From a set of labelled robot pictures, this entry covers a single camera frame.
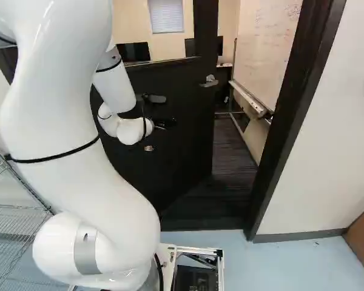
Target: door frame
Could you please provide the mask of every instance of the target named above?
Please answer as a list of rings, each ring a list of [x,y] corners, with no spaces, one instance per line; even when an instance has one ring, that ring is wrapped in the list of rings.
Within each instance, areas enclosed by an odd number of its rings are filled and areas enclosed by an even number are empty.
[[[252,241],[297,139],[328,60],[346,0],[303,0],[294,43],[280,90],[243,229]]]

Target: whiteboard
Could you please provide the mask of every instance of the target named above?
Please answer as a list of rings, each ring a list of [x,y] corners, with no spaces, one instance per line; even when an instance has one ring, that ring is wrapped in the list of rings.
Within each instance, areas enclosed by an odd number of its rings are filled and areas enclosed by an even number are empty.
[[[274,111],[302,0],[241,0],[233,79]]]

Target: dark door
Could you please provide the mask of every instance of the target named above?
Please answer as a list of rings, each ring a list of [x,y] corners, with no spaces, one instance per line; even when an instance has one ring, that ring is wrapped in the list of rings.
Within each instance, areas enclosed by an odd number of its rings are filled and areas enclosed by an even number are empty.
[[[211,175],[215,89],[200,84],[206,82],[208,74],[215,73],[217,21],[218,0],[195,0],[194,33],[198,58],[127,66],[135,93],[167,97],[165,105],[145,106],[146,115],[174,117],[177,120],[175,127],[156,130],[133,147],[101,134],[113,166],[158,212]],[[96,114],[102,103],[96,90],[92,90],[90,100]]]

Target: computer monitor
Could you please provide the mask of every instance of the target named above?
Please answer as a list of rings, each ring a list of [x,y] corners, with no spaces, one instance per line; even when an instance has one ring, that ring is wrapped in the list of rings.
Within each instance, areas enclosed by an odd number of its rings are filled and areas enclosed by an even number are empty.
[[[224,37],[217,36],[217,55],[222,56],[223,55],[223,44],[224,44]],[[186,38],[184,40],[184,48],[186,52],[186,57],[189,56],[197,56],[198,53],[195,49],[195,39],[194,38]]]
[[[124,62],[151,61],[148,42],[117,44],[117,49]]]

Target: dark carpet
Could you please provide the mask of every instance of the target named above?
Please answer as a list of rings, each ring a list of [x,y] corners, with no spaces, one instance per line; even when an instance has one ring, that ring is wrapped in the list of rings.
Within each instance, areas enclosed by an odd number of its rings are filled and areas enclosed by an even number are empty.
[[[161,216],[163,230],[239,229],[257,166],[232,120],[215,120],[212,176]]]

